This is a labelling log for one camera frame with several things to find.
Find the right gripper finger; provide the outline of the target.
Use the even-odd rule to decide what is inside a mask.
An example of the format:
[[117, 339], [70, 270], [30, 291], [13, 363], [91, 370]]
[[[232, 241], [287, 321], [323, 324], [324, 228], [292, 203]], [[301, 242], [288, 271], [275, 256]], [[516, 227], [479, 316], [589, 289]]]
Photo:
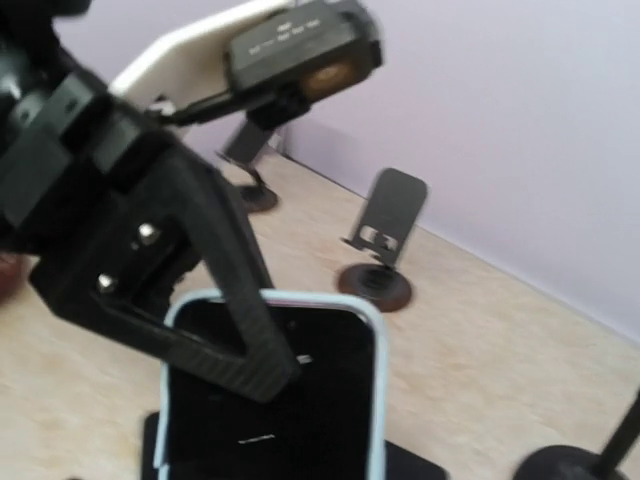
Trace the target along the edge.
[[144, 479], [445, 479], [441, 466], [386, 439], [381, 420], [360, 410], [291, 423], [217, 415], [211, 424], [165, 412], [142, 427]]

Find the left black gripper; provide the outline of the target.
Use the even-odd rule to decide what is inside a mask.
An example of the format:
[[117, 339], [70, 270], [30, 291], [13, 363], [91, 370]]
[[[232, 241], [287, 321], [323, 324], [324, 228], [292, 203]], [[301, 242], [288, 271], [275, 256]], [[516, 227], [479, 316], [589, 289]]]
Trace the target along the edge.
[[192, 266], [193, 154], [91, 78], [1, 73], [1, 244], [57, 316], [158, 319]]

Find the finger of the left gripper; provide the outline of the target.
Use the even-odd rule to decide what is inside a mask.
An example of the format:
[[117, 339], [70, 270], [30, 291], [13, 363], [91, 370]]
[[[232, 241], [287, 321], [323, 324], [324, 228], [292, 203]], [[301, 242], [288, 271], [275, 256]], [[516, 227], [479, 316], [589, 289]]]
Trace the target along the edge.
[[[246, 215], [227, 181], [190, 150], [154, 162], [119, 211], [100, 255], [96, 294], [112, 320], [102, 333], [230, 392], [266, 403], [299, 374], [261, 296], [270, 278]], [[171, 291], [203, 262], [222, 291], [245, 349], [170, 327], [146, 311], [150, 294]]]

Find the light blue case phone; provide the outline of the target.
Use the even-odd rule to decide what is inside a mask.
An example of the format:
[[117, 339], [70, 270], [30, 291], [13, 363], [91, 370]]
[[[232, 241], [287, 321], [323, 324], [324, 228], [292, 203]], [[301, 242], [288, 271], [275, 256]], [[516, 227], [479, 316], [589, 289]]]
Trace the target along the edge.
[[345, 294], [267, 289], [264, 300], [299, 368], [275, 398], [255, 402], [172, 366], [161, 377], [161, 407], [171, 417], [211, 424], [217, 415], [260, 423], [276, 418], [309, 425], [312, 414], [363, 410], [385, 436], [388, 341], [382, 313]]

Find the black gooseneck phone stand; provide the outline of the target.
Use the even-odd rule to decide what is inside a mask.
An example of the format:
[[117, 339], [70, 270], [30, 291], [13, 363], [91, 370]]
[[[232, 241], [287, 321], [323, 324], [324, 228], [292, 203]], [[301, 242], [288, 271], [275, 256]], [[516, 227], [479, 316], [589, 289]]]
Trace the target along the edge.
[[600, 453], [570, 445], [550, 445], [527, 456], [513, 480], [627, 479], [619, 467], [639, 439], [639, 395]]

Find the clear case phone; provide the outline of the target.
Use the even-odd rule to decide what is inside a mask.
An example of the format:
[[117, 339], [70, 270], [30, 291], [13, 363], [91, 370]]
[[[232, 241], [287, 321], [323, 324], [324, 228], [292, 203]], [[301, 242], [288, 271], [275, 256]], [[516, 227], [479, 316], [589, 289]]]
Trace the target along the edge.
[[242, 169], [251, 169], [266, 153], [276, 150], [280, 143], [277, 130], [265, 130], [245, 120], [219, 151], [219, 156]]

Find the folding phone stand wood base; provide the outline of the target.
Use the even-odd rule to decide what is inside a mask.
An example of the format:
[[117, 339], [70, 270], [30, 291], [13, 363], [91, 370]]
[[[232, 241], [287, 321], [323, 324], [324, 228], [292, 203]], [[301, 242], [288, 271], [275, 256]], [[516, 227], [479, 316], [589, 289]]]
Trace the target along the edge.
[[256, 168], [259, 156], [252, 160], [237, 160], [222, 151], [217, 152], [217, 156], [251, 177], [251, 183], [235, 186], [249, 214], [268, 212], [278, 206], [278, 195], [266, 184]]

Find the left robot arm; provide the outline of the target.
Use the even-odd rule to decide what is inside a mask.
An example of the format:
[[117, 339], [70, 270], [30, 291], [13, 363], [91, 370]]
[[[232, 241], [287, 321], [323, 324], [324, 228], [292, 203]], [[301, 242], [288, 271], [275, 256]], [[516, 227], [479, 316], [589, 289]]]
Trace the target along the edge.
[[[1, 248], [58, 318], [256, 402], [298, 362], [261, 296], [270, 278], [235, 189], [178, 137], [79, 64], [53, 28], [85, 1], [1, 5]], [[246, 345], [163, 323], [204, 263]]]

